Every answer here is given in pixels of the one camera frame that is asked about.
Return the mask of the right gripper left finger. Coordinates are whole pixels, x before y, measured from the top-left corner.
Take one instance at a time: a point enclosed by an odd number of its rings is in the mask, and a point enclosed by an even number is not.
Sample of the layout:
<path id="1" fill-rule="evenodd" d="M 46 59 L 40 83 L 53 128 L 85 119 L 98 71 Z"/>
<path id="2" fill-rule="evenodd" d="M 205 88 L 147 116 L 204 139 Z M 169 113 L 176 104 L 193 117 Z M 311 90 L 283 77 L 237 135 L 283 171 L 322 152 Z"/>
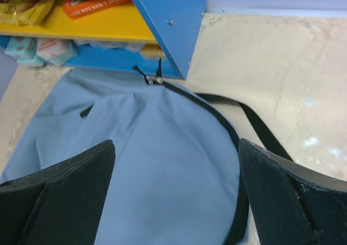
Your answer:
<path id="1" fill-rule="evenodd" d="M 1 184 L 1 244 L 93 244 L 115 163 L 105 140 Z"/>

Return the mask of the blue grey backpack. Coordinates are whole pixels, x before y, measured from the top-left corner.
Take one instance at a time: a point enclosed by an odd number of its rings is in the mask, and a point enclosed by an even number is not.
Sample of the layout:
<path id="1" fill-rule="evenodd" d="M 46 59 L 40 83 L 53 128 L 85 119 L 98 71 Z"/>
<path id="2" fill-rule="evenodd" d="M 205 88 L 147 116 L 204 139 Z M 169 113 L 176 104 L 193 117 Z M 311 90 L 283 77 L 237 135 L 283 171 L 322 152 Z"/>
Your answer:
<path id="1" fill-rule="evenodd" d="M 115 163 L 93 244 L 237 244 L 253 213 L 241 138 L 212 107 L 217 101 L 143 73 L 73 69 L 34 114 L 1 184 L 111 140 Z M 285 154 L 242 109 L 263 149 Z"/>

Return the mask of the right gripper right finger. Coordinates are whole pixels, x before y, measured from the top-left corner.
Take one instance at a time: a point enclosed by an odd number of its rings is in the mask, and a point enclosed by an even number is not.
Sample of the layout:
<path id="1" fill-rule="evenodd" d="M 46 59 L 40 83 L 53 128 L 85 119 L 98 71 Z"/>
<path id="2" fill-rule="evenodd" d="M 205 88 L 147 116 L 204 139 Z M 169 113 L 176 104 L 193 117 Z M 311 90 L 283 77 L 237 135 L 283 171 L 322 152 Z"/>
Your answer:
<path id="1" fill-rule="evenodd" d="M 239 159 L 261 244 L 346 244 L 346 181 L 247 139 Z"/>

